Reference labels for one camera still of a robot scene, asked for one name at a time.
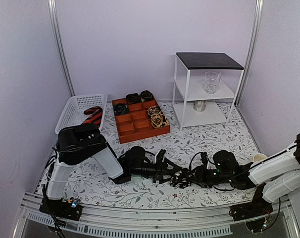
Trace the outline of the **metal frame post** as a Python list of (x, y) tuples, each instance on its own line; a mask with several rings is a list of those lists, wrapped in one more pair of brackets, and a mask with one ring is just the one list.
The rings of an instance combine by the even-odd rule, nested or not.
[(249, 43), (249, 48), (247, 52), (247, 58), (245, 62), (245, 69), (241, 73), (240, 80), (239, 80), (239, 86), (237, 89), (237, 95), (235, 99), (235, 106), (238, 108), (243, 97), (243, 93), (247, 84), (247, 79), (249, 76), (250, 68), (251, 68), (251, 63), (252, 63), (252, 58), (253, 54), (255, 51), (256, 47), (256, 41), (258, 38), (258, 33), (261, 25), (261, 17), (262, 17), (262, 11), (263, 11), (263, 0), (256, 0), (255, 1), (255, 11), (254, 11), (254, 16), (253, 16), (253, 23), (252, 23), (252, 30), (251, 30), (251, 37), (250, 37), (250, 43)]
[(55, 38), (55, 43), (57, 46), (58, 56), (59, 56), (59, 60), (60, 60), (61, 67), (62, 67), (62, 72), (64, 75), (68, 93), (69, 93), (70, 97), (72, 97), (72, 96), (75, 96), (75, 90), (74, 90), (74, 86), (73, 86), (73, 83), (71, 80), (69, 68), (67, 65), (66, 55), (64, 52), (64, 48), (63, 48), (63, 42), (62, 42), (59, 21), (58, 21), (58, 14), (57, 14), (57, 9), (56, 9), (56, 1), (48, 0), (48, 7), (49, 7), (51, 26), (52, 26), (53, 35)]

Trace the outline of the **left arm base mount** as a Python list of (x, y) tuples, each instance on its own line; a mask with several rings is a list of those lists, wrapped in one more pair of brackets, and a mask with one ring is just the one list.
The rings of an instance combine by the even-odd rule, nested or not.
[(71, 197), (68, 200), (52, 200), (44, 193), (39, 211), (58, 218), (65, 218), (73, 221), (79, 221), (83, 206), (80, 200)]

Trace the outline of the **white shelf black top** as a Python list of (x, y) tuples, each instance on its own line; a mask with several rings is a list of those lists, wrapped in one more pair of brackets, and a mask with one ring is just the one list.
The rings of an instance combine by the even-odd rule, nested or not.
[[(216, 78), (222, 70), (241, 72), (236, 91)], [(243, 75), (244, 67), (225, 53), (176, 53), (172, 107), (179, 129), (228, 124)]]

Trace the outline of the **rolled dark olive tie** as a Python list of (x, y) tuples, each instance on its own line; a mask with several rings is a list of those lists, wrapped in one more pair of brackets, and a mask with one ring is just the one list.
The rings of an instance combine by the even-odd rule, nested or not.
[(153, 94), (148, 90), (142, 91), (140, 93), (140, 98), (142, 102), (148, 102), (154, 100)]

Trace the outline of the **cream ceramic mug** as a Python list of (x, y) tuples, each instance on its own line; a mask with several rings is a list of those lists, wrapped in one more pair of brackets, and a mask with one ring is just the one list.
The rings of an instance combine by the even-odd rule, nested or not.
[(255, 162), (263, 161), (263, 160), (265, 160), (265, 159), (267, 159), (267, 156), (264, 155), (264, 154), (262, 154), (262, 153), (257, 153), (257, 154), (255, 154), (255, 155), (253, 156), (253, 158), (252, 158), (252, 160), (253, 160), (254, 163), (255, 163)]

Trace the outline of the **front metal rail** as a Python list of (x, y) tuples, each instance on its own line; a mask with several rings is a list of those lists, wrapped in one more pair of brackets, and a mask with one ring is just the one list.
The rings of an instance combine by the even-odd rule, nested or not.
[(251, 197), (250, 191), (84, 196), (80, 219), (63, 219), (60, 228), (64, 238), (300, 238), (287, 196), (269, 214), (234, 220), (230, 207)]

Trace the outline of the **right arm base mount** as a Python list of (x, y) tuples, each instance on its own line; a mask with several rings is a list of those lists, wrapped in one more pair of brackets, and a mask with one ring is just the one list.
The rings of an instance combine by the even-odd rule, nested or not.
[(262, 198), (263, 189), (264, 184), (258, 186), (255, 190), (251, 202), (233, 205), (229, 210), (229, 215), (233, 218), (234, 221), (267, 215), (268, 217), (264, 218), (262, 224), (260, 224), (260, 222), (250, 222), (250, 224), (247, 225), (248, 229), (252, 233), (263, 232), (271, 227), (270, 219), (271, 212), (273, 212), (273, 207), (271, 202), (267, 202), (266, 200), (264, 200), (264, 198)]

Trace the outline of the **white plastic basket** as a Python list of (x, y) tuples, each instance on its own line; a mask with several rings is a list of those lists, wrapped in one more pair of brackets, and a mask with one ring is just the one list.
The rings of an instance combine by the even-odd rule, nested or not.
[(89, 117), (88, 115), (84, 115), (84, 111), (95, 106), (102, 108), (102, 118), (99, 127), (101, 130), (104, 123), (107, 100), (107, 94), (85, 94), (70, 97), (56, 124), (54, 130), (56, 135), (65, 127), (80, 125)]

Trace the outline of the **right metal frame post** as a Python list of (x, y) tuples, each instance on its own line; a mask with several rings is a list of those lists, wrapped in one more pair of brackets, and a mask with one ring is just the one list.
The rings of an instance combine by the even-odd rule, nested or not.
[(237, 89), (237, 95), (235, 99), (235, 106), (238, 108), (243, 97), (243, 93), (247, 84), (247, 79), (249, 76), (250, 68), (251, 68), (251, 63), (252, 63), (252, 58), (253, 54), (255, 51), (256, 47), (256, 41), (258, 38), (258, 33), (261, 25), (261, 17), (262, 17), (262, 11), (263, 11), (263, 0), (256, 0), (255, 1), (255, 11), (254, 11), (254, 16), (253, 16), (253, 23), (252, 23), (252, 30), (251, 30), (251, 37), (250, 37), (250, 43), (249, 43), (249, 48), (247, 52), (247, 58), (245, 62), (245, 69), (241, 73), (240, 80), (239, 80), (239, 86)]

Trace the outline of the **black white floral tie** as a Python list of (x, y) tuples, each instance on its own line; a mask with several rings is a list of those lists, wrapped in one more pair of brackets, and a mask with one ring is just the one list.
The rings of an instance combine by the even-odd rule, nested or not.
[(191, 181), (188, 179), (188, 175), (184, 172), (175, 172), (171, 176), (171, 180), (169, 182), (169, 185), (172, 187), (184, 189), (186, 187), (189, 187), (192, 185)]

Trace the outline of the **red black striped tie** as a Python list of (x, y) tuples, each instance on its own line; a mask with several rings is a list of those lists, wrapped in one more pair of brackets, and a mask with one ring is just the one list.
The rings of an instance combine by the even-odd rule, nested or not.
[(84, 111), (84, 115), (89, 116), (83, 121), (83, 124), (95, 124), (100, 127), (103, 116), (103, 109), (99, 106), (88, 108)]

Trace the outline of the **rolled beige patterned tie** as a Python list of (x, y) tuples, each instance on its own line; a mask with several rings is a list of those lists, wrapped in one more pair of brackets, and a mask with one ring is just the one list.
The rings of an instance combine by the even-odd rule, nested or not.
[(152, 115), (150, 123), (154, 129), (170, 126), (167, 116), (163, 114)]

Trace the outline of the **metal cup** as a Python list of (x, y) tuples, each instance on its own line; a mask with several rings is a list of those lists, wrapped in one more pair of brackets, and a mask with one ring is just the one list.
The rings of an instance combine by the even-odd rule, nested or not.
[(206, 104), (207, 104), (207, 101), (205, 101), (205, 100), (194, 101), (193, 109), (196, 112), (203, 112), (206, 108)]

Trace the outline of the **floral table mat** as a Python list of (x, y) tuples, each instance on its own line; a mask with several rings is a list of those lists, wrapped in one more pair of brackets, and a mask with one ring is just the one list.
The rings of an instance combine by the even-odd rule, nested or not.
[[(238, 163), (241, 165), (249, 163), (257, 153), (256, 145), (242, 118), (235, 109), (233, 109), (231, 119), (226, 125), (212, 124), (186, 127), (180, 130), (172, 109), (172, 104), (161, 103), (160, 106), (170, 122), (170, 132), (168, 134), (121, 144), (115, 125), (112, 104), (107, 104), (101, 133), (108, 140), (117, 156), (124, 154), (133, 146), (141, 146), (152, 153), (165, 149), (165, 156), (167, 159), (185, 168), (200, 165), (199, 152), (206, 152), (209, 157), (212, 157), (216, 152), (226, 150), (232, 152)], [(81, 201), (84, 196), (104, 197), (107, 194), (136, 194), (140, 192), (144, 195), (158, 198), (160, 196), (171, 194), (174, 191), (197, 191), (199, 194), (207, 194), (213, 191), (250, 191), (252, 197), (254, 194), (253, 189), (232, 190), (228, 184), (217, 185), (213, 188), (201, 188), (197, 185), (192, 185), (184, 189), (179, 189), (172, 187), (167, 183), (153, 183), (151, 179), (139, 176), (133, 176), (129, 182), (116, 185), (108, 178), (105, 171), (95, 160), (88, 159), (78, 164), (73, 169), (66, 187), (64, 188), (63, 198), (68, 199), (74, 197)]]

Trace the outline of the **red wooden compartment tray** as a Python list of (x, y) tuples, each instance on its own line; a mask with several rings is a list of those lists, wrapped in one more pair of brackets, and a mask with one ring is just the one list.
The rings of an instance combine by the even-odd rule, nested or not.
[(170, 126), (154, 128), (148, 117), (147, 110), (157, 106), (156, 100), (128, 105), (129, 113), (115, 116), (118, 137), (121, 144), (168, 134)]

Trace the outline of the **rolled black beige tie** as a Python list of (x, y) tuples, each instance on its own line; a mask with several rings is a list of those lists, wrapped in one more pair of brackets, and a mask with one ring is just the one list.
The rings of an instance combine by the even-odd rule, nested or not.
[(156, 106), (151, 106), (147, 110), (147, 115), (148, 117), (151, 117), (153, 115), (159, 115), (162, 113), (161, 107), (156, 105)]

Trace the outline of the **clear drinking glass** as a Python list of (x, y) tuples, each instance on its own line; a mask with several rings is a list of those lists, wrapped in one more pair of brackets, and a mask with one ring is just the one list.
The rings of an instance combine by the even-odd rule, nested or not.
[(204, 90), (206, 93), (214, 94), (217, 92), (219, 82), (221, 81), (221, 74), (213, 71), (205, 73)]

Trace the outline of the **rolled dark brown tie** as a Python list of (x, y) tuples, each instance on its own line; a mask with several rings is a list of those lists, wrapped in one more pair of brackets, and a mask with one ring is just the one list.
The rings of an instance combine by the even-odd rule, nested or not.
[(126, 96), (126, 102), (128, 105), (132, 105), (132, 104), (141, 103), (142, 101), (138, 93), (132, 93)]

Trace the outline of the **left metal frame post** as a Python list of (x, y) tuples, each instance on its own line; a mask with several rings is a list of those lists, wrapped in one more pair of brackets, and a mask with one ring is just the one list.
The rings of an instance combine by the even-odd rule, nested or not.
[(59, 56), (59, 60), (60, 60), (61, 67), (62, 67), (62, 72), (64, 75), (68, 93), (69, 93), (70, 97), (72, 97), (72, 96), (75, 96), (75, 90), (74, 90), (74, 86), (73, 86), (73, 83), (71, 80), (69, 68), (67, 65), (66, 55), (64, 52), (64, 48), (63, 48), (63, 42), (62, 42), (59, 21), (58, 21), (58, 14), (57, 14), (57, 9), (56, 9), (56, 1), (48, 0), (48, 7), (49, 7), (51, 26), (52, 26), (53, 35), (55, 38), (55, 43), (57, 46), (58, 56)]

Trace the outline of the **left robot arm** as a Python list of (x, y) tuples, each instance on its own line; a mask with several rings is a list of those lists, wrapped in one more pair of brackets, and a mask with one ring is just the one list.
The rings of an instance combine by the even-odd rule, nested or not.
[(65, 211), (62, 196), (73, 168), (88, 159), (95, 160), (116, 184), (130, 181), (132, 175), (165, 183), (168, 176), (182, 170), (165, 157), (165, 150), (154, 154), (153, 161), (147, 157), (148, 151), (140, 146), (134, 146), (117, 157), (94, 124), (69, 126), (60, 130), (54, 151), (57, 158), (50, 167), (48, 182), (43, 189), (45, 205), (54, 215), (61, 215)]

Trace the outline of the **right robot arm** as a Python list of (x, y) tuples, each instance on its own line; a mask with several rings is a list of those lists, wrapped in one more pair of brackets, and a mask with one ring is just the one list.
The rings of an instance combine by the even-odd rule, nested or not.
[(258, 216), (267, 203), (300, 188), (300, 133), (287, 148), (258, 162), (239, 165), (234, 154), (226, 150), (216, 152), (213, 161), (214, 169), (202, 164), (183, 172), (184, 179), (201, 187), (228, 183), (232, 188), (245, 190), (260, 186), (260, 197), (250, 202), (247, 209), (251, 216)]

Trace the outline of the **rolled black patterned tie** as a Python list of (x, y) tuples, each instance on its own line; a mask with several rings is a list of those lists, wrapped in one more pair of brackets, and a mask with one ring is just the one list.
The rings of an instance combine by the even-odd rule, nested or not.
[(118, 104), (116, 104), (114, 106), (113, 110), (114, 110), (114, 115), (115, 116), (122, 116), (122, 115), (130, 113), (129, 107), (125, 103), (118, 103)]

